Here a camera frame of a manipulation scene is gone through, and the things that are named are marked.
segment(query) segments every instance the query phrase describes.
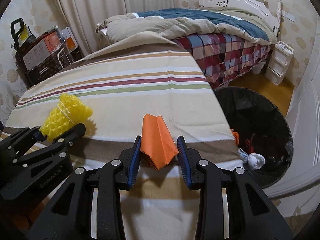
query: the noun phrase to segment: wooden floor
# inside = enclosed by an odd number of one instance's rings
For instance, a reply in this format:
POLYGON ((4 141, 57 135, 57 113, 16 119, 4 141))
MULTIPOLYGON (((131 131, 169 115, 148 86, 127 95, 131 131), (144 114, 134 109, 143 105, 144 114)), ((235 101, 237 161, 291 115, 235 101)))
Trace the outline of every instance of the wooden floor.
POLYGON ((229 86, 249 88, 264 95, 280 109, 284 116, 287 115, 294 89, 294 85, 286 79, 276 86, 264 74, 256 75, 251 71, 231 81, 229 86))

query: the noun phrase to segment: red stripe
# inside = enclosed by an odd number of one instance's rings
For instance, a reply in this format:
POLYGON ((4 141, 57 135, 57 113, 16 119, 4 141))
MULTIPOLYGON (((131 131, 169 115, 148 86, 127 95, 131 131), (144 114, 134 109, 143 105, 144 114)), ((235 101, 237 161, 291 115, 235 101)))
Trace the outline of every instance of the red stripe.
POLYGON ((85 86, 79 86, 75 88, 67 88, 60 91, 55 91, 47 95, 43 95, 40 97, 32 98, 28 101, 20 102, 17 105, 23 106, 29 102, 32 102, 37 99, 46 98, 49 96, 53 96, 60 93, 65 93, 73 90, 83 90, 88 88, 95 88, 95 87, 111 87, 111 86, 120 86, 120 85, 131 85, 131 84, 147 84, 147 83, 160 83, 160 82, 168 82, 168 81, 176 81, 176 82, 191 82, 191 81, 206 81, 205 77, 185 77, 185 78, 178 78, 178 77, 166 77, 166 78, 151 78, 151 79, 134 79, 134 80, 124 80, 124 81, 114 81, 114 82, 107 82, 102 84, 91 84, 85 86))

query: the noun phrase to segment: plaid bed sheet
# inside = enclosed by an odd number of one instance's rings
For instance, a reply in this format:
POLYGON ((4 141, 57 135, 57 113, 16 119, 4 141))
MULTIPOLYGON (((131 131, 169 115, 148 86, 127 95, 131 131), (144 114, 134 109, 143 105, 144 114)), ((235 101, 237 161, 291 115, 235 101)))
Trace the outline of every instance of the plaid bed sheet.
POLYGON ((190 52, 212 89, 247 73, 270 52, 270 46, 224 33, 192 34, 173 41, 190 52))

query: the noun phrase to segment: black trash bag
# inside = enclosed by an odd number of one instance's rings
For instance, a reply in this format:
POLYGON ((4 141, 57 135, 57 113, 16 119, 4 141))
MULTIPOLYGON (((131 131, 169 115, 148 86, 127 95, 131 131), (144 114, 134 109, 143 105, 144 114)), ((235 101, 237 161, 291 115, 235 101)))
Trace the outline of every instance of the black trash bag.
POLYGON ((289 168, 293 156, 293 140, 280 110, 263 95, 240 87, 214 91, 231 129, 239 133, 239 147, 252 138, 255 153, 266 164, 259 170, 244 165, 260 187, 275 184, 289 168))

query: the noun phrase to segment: folded orange paper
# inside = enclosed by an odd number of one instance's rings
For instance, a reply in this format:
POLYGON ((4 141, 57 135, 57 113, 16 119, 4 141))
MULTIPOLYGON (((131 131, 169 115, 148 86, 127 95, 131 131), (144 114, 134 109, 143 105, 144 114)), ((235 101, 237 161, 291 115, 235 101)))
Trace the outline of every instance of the folded orange paper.
POLYGON ((146 114, 143 117, 140 150, 150 158, 157 170, 168 165, 179 153, 162 116, 146 114))

